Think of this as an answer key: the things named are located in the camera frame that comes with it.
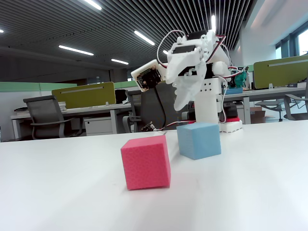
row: cable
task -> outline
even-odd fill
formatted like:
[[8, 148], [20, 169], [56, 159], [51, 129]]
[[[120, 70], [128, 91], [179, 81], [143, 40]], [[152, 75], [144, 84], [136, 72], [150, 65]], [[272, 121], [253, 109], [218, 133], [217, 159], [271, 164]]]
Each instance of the cable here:
[[228, 50], [227, 46], [225, 44], [223, 44], [223, 43], [221, 45], [226, 49], [227, 57], [229, 58], [230, 65], [232, 65], [232, 60], [231, 60], [231, 57], [230, 57], [229, 50]]
[[154, 129], [154, 131], [162, 131], [162, 130], [164, 130], [165, 128], [167, 128], [167, 127], [170, 127], [170, 126], [172, 126], [172, 125], [174, 125], [174, 124], [177, 124], [177, 123], [188, 123], [188, 122], [196, 122], [195, 120], [182, 120], [182, 121], [175, 121], [175, 122], [172, 122], [171, 124], [168, 124], [167, 126], [164, 126], [164, 127], [162, 127], [162, 128], [160, 128], [160, 129]]
[[227, 92], [227, 89], [228, 89], [228, 82], [227, 82], [227, 80], [226, 80], [224, 77], [221, 77], [221, 76], [213, 76], [213, 77], [219, 77], [219, 78], [221, 78], [223, 81], [226, 82], [226, 90], [225, 90], [225, 92], [223, 93], [223, 96], [222, 96], [222, 103], [221, 103], [223, 116], [224, 116], [224, 118], [225, 118], [224, 121], [221, 122], [221, 123], [226, 123], [227, 117], [226, 117], [225, 109], [223, 109], [223, 102], [224, 102], [224, 100], [225, 100], [225, 95], [226, 95], [226, 92]]
[[159, 60], [158, 51], [159, 51], [159, 48], [160, 48], [160, 46], [162, 45], [163, 41], [168, 37], [168, 35], [170, 35], [170, 34], [173, 33], [173, 32], [181, 32], [183, 35], [186, 36], [185, 32], [182, 31], [182, 30], [171, 30], [171, 31], [163, 38], [163, 40], [160, 42], [160, 44], [159, 44], [159, 46], [158, 46], [158, 48], [157, 48], [157, 53], [156, 53], [156, 54], [157, 54], [157, 61], [158, 61], [164, 68], [167, 68], [167, 66], [163, 65], [163, 63]]
[[[222, 78], [231, 78], [231, 77], [235, 77], [235, 76], [238, 76], [239, 74], [243, 73], [245, 71], [247, 66], [244, 66], [243, 69], [239, 72], [236, 72], [235, 74], [233, 75], [230, 75], [230, 76], [221, 76]], [[232, 68], [232, 69], [235, 69], [236, 67], [235, 66], [229, 66], [228, 68]]]
[[210, 57], [207, 59], [206, 63], [208, 64], [211, 59], [213, 58], [214, 54], [216, 53], [217, 49], [220, 47], [220, 45], [223, 43], [223, 41], [226, 39], [226, 36], [224, 35], [222, 39], [218, 42], [217, 46], [214, 48], [213, 52], [211, 53]]
[[159, 98], [159, 95], [158, 95], [158, 92], [157, 92], [156, 87], [154, 87], [154, 91], [155, 91], [156, 98], [157, 98], [157, 100], [159, 101], [160, 108], [162, 109], [162, 111], [163, 111], [163, 113], [164, 113], [164, 123], [163, 123], [163, 126], [162, 126], [162, 127], [164, 127], [164, 126], [166, 125], [166, 113], [165, 113], [163, 104], [162, 104], [162, 102], [160, 101], [160, 98]]

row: ceiling light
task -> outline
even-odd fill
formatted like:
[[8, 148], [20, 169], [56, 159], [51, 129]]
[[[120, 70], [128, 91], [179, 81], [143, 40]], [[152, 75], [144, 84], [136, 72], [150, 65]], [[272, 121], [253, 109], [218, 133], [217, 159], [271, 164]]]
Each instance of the ceiling light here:
[[92, 53], [89, 53], [89, 52], [86, 52], [86, 51], [77, 50], [77, 49], [70, 48], [70, 47], [65, 47], [65, 46], [61, 46], [61, 45], [59, 47], [62, 48], [62, 49], [66, 49], [66, 50], [70, 50], [70, 51], [76, 51], [76, 52], [87, 54], [87, 55], [94, 55]]
[[144, 39], [145, 41], [147, 41], [148, 43], [150, 43], [152, 46], [155, 45], [155, 43], [153, 43], [151, 40], [149, 40], [146, 36], [140, 34], [138, 31], [135, 30], [134, 33], [135, 33], [136, 35], [138, 35], [140, 38], [142, 38], [142, 39]]
[[128, 65], [127, 62], [123, 62], [121, 60], [117, 60], [117, 59], [112, 59], [111, 61], [114, 61], [114, 62], [117, 62], [117, 63], [121, 63], [121, 64], [125, 64], [125, 65]]
[[215, 19], [215, 15], [212, 15], [212, 20], [211, 20], [211, 22], [212, 22], [212, 30], [213, 30], [214, 32], [216, 32], [216, 19]]
[[84, 1], [86, 1], [88, 4], [94, 6], [94, 7], [95, 7], [96, 9], [98, 9], [98, 10], [101, 10], [101, 9], [102, 9], [98, 4], [96, 4], [96, 3], [93, 2], [92, 0], [84, 0]]

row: drawer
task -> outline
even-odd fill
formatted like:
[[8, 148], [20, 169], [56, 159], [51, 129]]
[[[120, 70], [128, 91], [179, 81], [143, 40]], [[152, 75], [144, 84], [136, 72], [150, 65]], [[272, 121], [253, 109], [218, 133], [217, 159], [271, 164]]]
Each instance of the drawer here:
[[106, 133], [112, 132], [111, 118], [91, 118], [85, 119], [87, 135], [91, 133]]
[[112, 135], [112, 132], [104, 132], [104, 133], [90, 133], [87, 136], [101, 136], [101, 135]]

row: ceiling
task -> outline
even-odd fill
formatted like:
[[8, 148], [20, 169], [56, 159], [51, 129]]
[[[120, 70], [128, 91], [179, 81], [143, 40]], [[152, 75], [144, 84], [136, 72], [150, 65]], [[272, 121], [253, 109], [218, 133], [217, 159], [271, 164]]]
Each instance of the ceiling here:
[[[156, 58], [161, 39], [172, 29], [186, 33], [211, 28], [225, 34], [229, 49], [236, 46], [239, 29], [252, 0], [95, 0], [97, 10], [84, 0], [0, 0], [0, 47], [101, 64], [107, 69], [143, 65]], [[151, 39], [152, 46], [134, 34]], [[177, 34], [162, 50], [170, 49]], [[91, 52], [67, 51], [59, 45]], [[162, 61], [166, 55], [159, 52]], [[129, 65], [111, 61], [118, 59]]]

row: circuit board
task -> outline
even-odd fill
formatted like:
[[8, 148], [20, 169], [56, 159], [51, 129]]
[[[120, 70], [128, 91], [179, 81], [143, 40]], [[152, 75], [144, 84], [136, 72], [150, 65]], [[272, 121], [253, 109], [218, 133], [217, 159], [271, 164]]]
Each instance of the circuit board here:
[[157, 84], [162, 82], [162, 78], [158, 70], [153, 66], [152, 68], [140, 73], [140, 75], [137, 76], [137, 81], [140, 87], [146, 91], [150, 88], [154, 88]]

